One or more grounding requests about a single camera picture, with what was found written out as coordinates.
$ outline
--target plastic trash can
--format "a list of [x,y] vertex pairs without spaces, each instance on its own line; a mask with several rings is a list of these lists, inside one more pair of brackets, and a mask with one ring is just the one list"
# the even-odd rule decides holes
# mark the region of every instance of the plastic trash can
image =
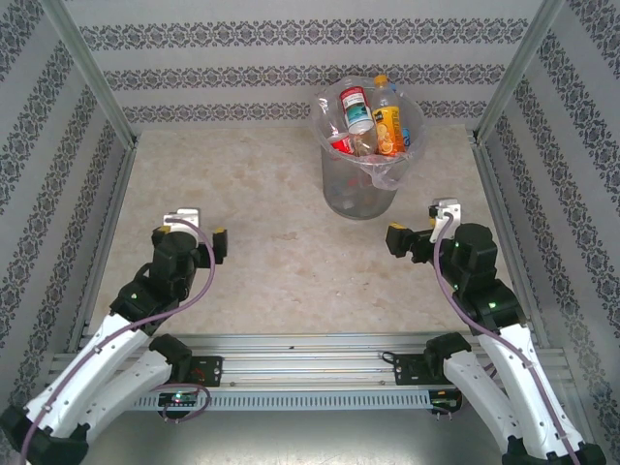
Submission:
[[[351,77],[362,85],[368,100],[372,98],[374,84],[369,77]],[[345,87],[338,81],[320,92],[331,103],[340,105],[339,95]],[[329,144],[321,132],[322,117],[318,100],[311,105],[311,126],[321,143],[323,165],[323,194],[325,201],[339,215],[355,220],[376,218],[388,210],[398,187],[411,172],[411,166],[421,157],[426,144],[424,114],[418,104],[402,90],[397,90],[400,106],[401,128],[407,129],[410,144],[407,152],[398,157],[369,155],[354,157],[344,154]]]

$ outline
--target striped wall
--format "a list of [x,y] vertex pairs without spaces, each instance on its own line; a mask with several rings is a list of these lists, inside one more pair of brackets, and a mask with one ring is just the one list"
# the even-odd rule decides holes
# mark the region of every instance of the striped wall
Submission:
[[67,0],[136,132],[304,125],[387,73],[431,123],[475,127],[541,0]]
[[[66,349],[124,149],[34,0],[0,0],[0,409]],[[0,463],[9,462],[0,433]]]
[[620,463],[620,1],[567,1],[486,148],[547,336]]

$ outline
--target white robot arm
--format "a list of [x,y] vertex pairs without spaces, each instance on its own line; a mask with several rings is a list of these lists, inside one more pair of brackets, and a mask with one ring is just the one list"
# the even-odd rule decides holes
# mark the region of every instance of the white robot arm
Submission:
[[[132,367],[112,377],[166,318],[206,293],[213,266],[226,257],[227,233],[216,232],[211,248],[198,227],[195,208],[166,215],[164,226],[151,237],[152,263],[120,290],[86,347],[25,407],[10,406],[0,416],[10,443],[22,452],[22,463],[27,458],[33,465],[78,465],[88,444],[141,395],[188,378],[192,352],[167,334],[153,339]],[[211,268],[207,282],[179,306],[188,298],[199,267]]]
[[519,302],[496,278],[498,250],[490,229],[461,225],[461,213],[456,199],[437,199],[429,207],[432,230],[392,224],[387,247],[395,257],[412,252],[414,263],[434,265],[444,294],[478,337],[506,394],[459,333],[428,341],[424,355],[431,373],[445,376],[469,400],[504,454],[503,464],[605,464],[601,448],[585,444],[560,406]]

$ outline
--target cable connector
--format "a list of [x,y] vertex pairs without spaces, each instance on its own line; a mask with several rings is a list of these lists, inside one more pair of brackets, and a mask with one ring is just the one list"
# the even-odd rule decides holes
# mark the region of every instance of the cable connector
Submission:
[[458,199],[435,199],[428,207],[430,225],[433,227],[433,234],[431,234],[429,240],[433,244],[437,242],[439,233],[450,219],[447,213],[451,214],[454,219],[444,232],[444,239],[454,239],[456,228],[461,226],[461,204],[458,202]]
[[185,220],[190,222],[196,228],[201,226],[201,213],[197,208],[178,208],[175,212],[171,212],[167,215],[164,215],[164,226],[170,227],[168,231],[170,233],[174,233],[175,231],[181,231],[184,233],[191,234],[196,240],[196,244],[200,242],[198,234],[191,229],[189,226],[183,225],[181,223],[173,223],[169,220]]

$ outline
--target beige floor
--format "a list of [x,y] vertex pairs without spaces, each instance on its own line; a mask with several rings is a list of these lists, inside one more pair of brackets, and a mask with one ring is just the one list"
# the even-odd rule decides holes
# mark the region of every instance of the beige floor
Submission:
[[[397,260],[389,222],[428,228],[427,206],[458,197],[464,221],[492,226],[463,127],[434,127],[409,184],[381,217],[356,222],[327,207],[318,144],[306,129],[147,131],[139,142],[91,328],[150,261],[151,230],[179,206],[229,230],[229,257],[172,333],[333,333],[462,329],[430,265]],[[509,282],[503,260],[500,277]],[[195,290],[205,278],[200,270]]]

